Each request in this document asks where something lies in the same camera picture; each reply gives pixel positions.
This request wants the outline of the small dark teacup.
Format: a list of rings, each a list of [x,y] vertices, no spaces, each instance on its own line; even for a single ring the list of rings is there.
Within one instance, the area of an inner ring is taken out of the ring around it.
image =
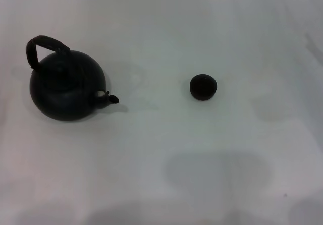
[[[216,80],[207,74],[194,76],[189,85],[191,95],[199,101],[207,101],[213,98],[217,88]]]

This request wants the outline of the black round teapot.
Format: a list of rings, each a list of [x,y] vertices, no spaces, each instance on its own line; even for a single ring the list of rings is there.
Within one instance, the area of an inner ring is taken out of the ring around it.
[[[32,101],[52,119],[80,120],[97,109],[119,103],[107,90],[98,62],[54,38],[39,35],[29,40],[26,57],[32,69]]]

